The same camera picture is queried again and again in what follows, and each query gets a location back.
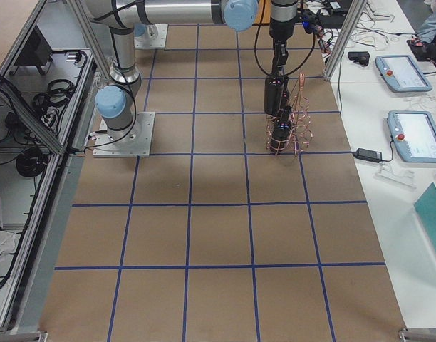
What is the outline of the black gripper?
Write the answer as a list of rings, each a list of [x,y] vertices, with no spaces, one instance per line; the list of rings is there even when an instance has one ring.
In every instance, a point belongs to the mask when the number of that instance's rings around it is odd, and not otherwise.
[[[274,57],[272,59],[271,74],[278,76],[286,65],[289,52],[287,51],[286,41],[274,39],[273,43]]]

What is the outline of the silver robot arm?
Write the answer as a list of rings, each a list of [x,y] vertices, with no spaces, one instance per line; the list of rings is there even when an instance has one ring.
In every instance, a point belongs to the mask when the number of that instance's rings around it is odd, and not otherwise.
[[[259,10],[258,1],[86,1],[91,21],[110,31],[113,62],[110,75],[121,85],[139,84],[135,67],[135,26],[144,24],[225,24],[235,31],[249,29]],[[274,57],[266,74],[264,111],[276,115],[289,77],[283,74],[286,44],[300,21],[297,1],[272,1],[269,34]]]

